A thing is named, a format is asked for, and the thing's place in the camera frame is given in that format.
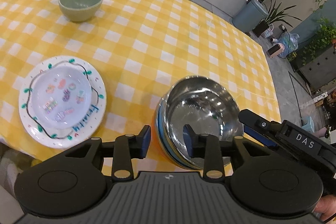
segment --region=gray cabinet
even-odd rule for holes
[[[336,78],[336,52],[331,44],[319,57],[300,68],[307,78],[312,90],[318,90],[322,86]]]

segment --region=pink heater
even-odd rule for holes
[[[285,46],[281,43],[275,44],[273,47],[271,47],[267,53],[270,57],[275,57],[278,54],[282,53],[285,50]]]

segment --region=green ceramic bowl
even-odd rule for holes
[[[62,13],[73,22],[83,22],[93,17],[103,0],[59,0]]]

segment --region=das logo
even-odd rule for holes
[[[298,135],[296,136],[296,140],[297,141],[301,141],[301,139],[302,139],[302,143],[304,143],[305,145],[307,145],[307,138],[302,138],[302,135],[300,133],[298,133]],[[309,148],[313,148],[313,146],[314,146],[314,142],[310,142],[308,144]]]

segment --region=potted plant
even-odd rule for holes
[[[301,19],[299,19],[297,17],[294,17],[294,16],[291,16],[291,15],[284,12],[286,10],[289,10],[289,9],[292,9],[292,8],[296,7],[296,5],[286,7],[283,10],[279,11],[279,8],[280,8],[282,2],[277,7],[275,7],[276,2],[277,2],[277,0],[274,0],[274,3],[273,3],[273,0],[271,0],[271,4],[270,4],[269,9],[268,9],[268,16],[265,19],[263,19],[253,29],[253,32],[256,34],[257,37],[259,37],[264,31],[266,31],[272,23],[277,22],[277,21],[284,22],[287,25],[293,27],[290,23],[288,23],[286,20],[284,20],[285,17],[292,17],[292,18],[295,18],[297,20],[302,21]]]
[[[298,68],[305,66],[320,54],[331,44],[336,43],[336,25],[326,18],[318,20],[320,28],[310,38],[310,43],[297,51],[297,57],[294,58]]]

